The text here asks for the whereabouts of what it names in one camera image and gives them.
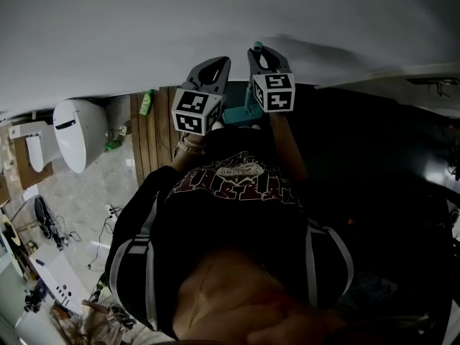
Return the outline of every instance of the graphic print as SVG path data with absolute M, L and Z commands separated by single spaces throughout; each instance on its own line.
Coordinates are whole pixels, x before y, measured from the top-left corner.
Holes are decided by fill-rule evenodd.
M 254 162 L 248 162 L 237 167 L 221 167 L 217 170 L 218 176 L 236 186 L 241 185 L 244 181 L 252 181 L 263 173 L 262 166 Z
M 292 88 L 286 74 L 266 75 L 265 82 L 267 82 L 267 89 Z
M 289 110 L 291 92 L 269 92 L 267 110 Z
M 206 190 L 217 198 L 239 201 L 269 201 L 300 205 L 280 168 L 258 162 L 247 151 L 224 161 L 191 170 L 173 189 L 174 193 Z
M 257 82 L 254 81 L 254 97 L 256 98 L 259 105 L 263 108 L 264 107 L 264 93 L 262 89 L 257 85 Z
M 209 95 L 204 93 L 184 92 L 179 100 L 177 110 L 202 114 Z
M 216 107 L 206 117 L 206 131 L 208 131 L 213 124 L 221 117 L 221 103 L 217 103 Z
M 201 133 L 201 119 L 192 116 L 176 114 L 175 118 L 178 122 L 178 128 L 182 132 Z

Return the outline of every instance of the white toilet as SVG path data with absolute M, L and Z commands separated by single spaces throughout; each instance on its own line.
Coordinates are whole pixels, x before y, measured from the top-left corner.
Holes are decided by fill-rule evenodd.
M 68 167 L 83 172 L 105 151 L 107 118 L 100 106 L 86 100 L 64 100 L 53 114 L 57 144 Z
M 47 163 L 60 157 L 53 125 L 44 121 L 14 125 L 9 128 L 9 138 L 26 137 L 30 164 L 38 173 Z

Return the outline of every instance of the sleeve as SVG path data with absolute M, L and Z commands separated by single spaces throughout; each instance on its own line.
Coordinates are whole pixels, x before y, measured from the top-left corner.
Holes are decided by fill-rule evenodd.
M 152 210 L 154 197 L 158 192 L 168 193 L 183 177 L 181 173 L 169 166 L 151 172 L 140 186 L 133 198 L 124 207 L 118 217 L 114 235 L 106 262 L 106 276 L 109 278 L 114 255 L 121 244 L 141 229 L 145 219 Z

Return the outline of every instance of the bracelet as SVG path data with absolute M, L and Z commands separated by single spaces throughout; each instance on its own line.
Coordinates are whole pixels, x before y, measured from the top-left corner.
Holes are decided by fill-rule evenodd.
M 178 147 L 181 150 L 186 151 L 187 153 L 190 153 L 191 155 L 204 155 L 205 154 L 204 149 L 200 149 L 198 151 L 195 151 L 192 147 L 187 147 L 184 144 L 184 142 L 179 142 Z
M 185 143 L 187 143 L 187 144 L 188 144 L 189 146 L 191 146 L 191 147 L 195 147 L 195 148 L 206 148 L 206 145 L 205 145 L 205 144 L 197 144 L 197 143 L 194 143 L 194 142 L 188 140 L 187 137 L 184 138 L 183 141 L 184 141 Z

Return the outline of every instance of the black cable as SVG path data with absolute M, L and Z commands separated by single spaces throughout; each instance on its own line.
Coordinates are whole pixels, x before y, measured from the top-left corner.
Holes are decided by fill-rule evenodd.
M 98 285 L 99 285 L 99 279 L 98 279 L 98 282 L 94 285 L 93 291 L 91 291 L 90 297 L 93 296 L 93 294 L 97 291 L 96 289 L 97 289 Z
M 65 225 L 65 219 L 64 219 L 62 216 L 55 215 L 55 214 L 54 214 L 53 212 L 51 212 L 50 210 L 48 210 L 48 213 L 50 214 L 50 217 L 51 217 L 52 222 L 54 223 L 54 225 L 57 225 L 57 227 L 59 228 L 61 234 L 62 234 L 64 237 L 72 238 L 72 239 L 75 240 L 77 243 L 78 243 L 78 242 L 81 242 L 81 236 L 80 236 L 80 234 L 79 234 L 77 231 L 71 231 L 69 234 L 67 234 L 67 233 L 65 232 L 65 227 L 66 227 L 66 225 Z M 58 218 L 61 218 L 61 219 L 62 219 L 62 224 L 63 224 L 63 226 L 64 226 L 64 230 L 61 229 Z
M 96 257 L 88 264 L 88 266 L 86 266 L 86 267 L 88 268 L 88 270 L 90 270 L 90 271 L 95 271 L 95 270 L 93 270 L 93 269 L 91 268 L 91 265 L 92 265 L 92 264 L 98 259 L 98 257 L 99 257 L 99 247 L 101 246 L 101 237 L 102 237 L 102 234 L 103 234 L 105 231 L 106 231 L 108 234 L 112 234 L 112 235 L 113 235 L 113 233 L 114 233 L 114 230 L 113 230 L 112 226 L 110 226 L 110 225 L 107 223 L 107 221 L 108 221 L 109 219 L 111 219 L 111 218 L 112 218 L 112 216 L 109 216 L 109 217 L 107 217 L 107 218 L 105 219 L 105 221 L 103 222 L 101 232 L 99 233 L 98 246 L 97 246 L 97 248 L 96 248 Z M 107 228 L 106 228 L 107 226 L 109 226 L 109 227 L 111 228 L 111 230 L 112 230 L 111 233 L 109 233 L 109 232 L 107 231 Z

